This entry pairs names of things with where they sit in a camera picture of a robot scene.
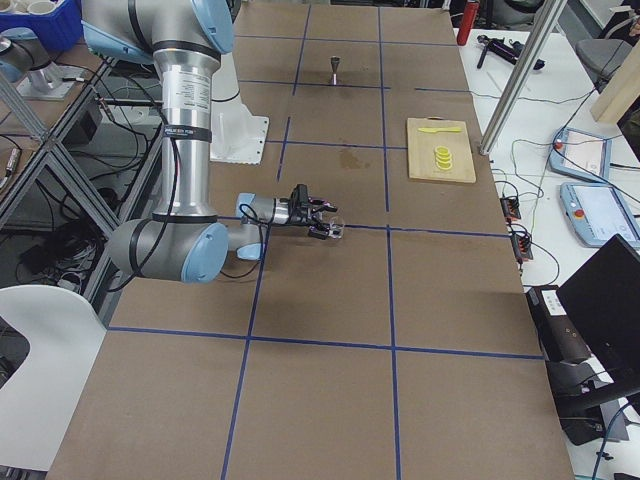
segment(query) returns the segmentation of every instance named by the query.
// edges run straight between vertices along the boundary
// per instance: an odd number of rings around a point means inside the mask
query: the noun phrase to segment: white table
[[[506,40],[525,42],[527,33],[510,31],[473,30],[466,46],[460,47],[460,54],[464,64],[469,88],[474,94],[474,105],[480,127],[486,128],[491,115],[498,103],[497,98],[487,98],[481,95],[499,97],[506,85],[513,66],[493,53],[488,53],[482,69],[476,67],[482,45],[477,42],[478,35],[489,37],[505,37]],[[547,40],[541,58],[546,65],[543,69],[533,72],[521,92],[521,97],[562,101],[582,97],[593,89],[580,61],[575,56],[569,42],[560,34],[552,34]],[[597,123],[590,113],[590,107],[597,100],[598,93],[594,92],[586,100],[575,118],[569,124],[571,127],[592,132],[604,137],[616,137],[620,130],[616,125]],[[596,249],[587,248],[573,232],[560,202],[560,185],[568,181],[577,181],[571,177],[559,175],[550,171],[545,172],[548,146],[538,146],[531,143],[518,142],[515,144],[515,165],[511,156],[513,142],[524,139],[540,144],[549,144],[555,133],[567,122],[576,111],[582,99],[552,104],[520,99],[516,103],[505,129],[502,131],[496,146],[490,154],[496,180],[506,180],[514,184],[520,194],[535,192],[534,186],[518,178],[516,173],[535,185],[540,185],[544,196],[537,201],[534,195],[524,195],[520,199],[522,221],[519,222],[530,231],[533,228],[533,241],[549,250],[560,264],[560,273],[554,283],[562,284],[569,278]],[[614,163],[640,166],[631,148],[623,137],[613,140],[612,161]],[[640,171],[611,169],[609,180],[640,198]],[[503,187],[506,195],[512,195],[513,189],[504,184],[497,184],[498,192]],[[640,204],[627,199],[631,210],[640,212]],[[549,283],[556,275],[555,262],[539,248],[534,247],[534,260],[526,262],[523,268],[523,285],[540,285]],[[637,421],[635,412],[629,412],[632,420]],[[608,443],[606,452],[614,456],[611,461],[602,460],[598,470],[598,477],[612,479],[613,473],[624,472],[640,476],[640,428],[628,428],[631,440],[628,442]],[[581,447],[572,445],[567,440],[567,448],[576,475],[592,474],[596,461],[595,452],[600,447],[600,440],[595,440]]]

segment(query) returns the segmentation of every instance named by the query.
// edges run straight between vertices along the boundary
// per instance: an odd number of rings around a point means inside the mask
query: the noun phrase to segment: cutting board
[[[421,127],[460,127],[460,132],[424,133]],[[455,120],[431,120],[428,118],[407,119],[409,144],[409,177],[439,182],[475,183],[467,124]],[[442,170],[436,163],[436,147],[447,147],[451,152],[452,166]]]

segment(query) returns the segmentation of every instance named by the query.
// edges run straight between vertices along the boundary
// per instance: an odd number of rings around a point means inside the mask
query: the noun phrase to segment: black monitor
[[[615,235],[557,295],[576,330],[614,380],[587,393],[556,398],[560,416],[576,416],[622,397],[640,404],[640,255]]]

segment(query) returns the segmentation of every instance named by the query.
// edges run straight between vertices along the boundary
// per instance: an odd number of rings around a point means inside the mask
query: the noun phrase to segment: red can
[[[469,0],[464,7],[464,13],[462,14],[462,22],[460,23],[460,28],[458,29],[458,37],[456,41],[458,45],[466,45],[467,39],[469,38],[469,32],[473,28],[473,24],[476,21],[476,15],[478,14],[478,9],[480,8],[480,3],[476,0]]]

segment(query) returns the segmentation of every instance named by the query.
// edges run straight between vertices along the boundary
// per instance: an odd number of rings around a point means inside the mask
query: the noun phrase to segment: blue bin
[[[59,0],[57,8],[46,15],[0,13],[0,32],[8,28],[27,27],[35,32],[44,48],[63,52],[82,36],[80,1]]]

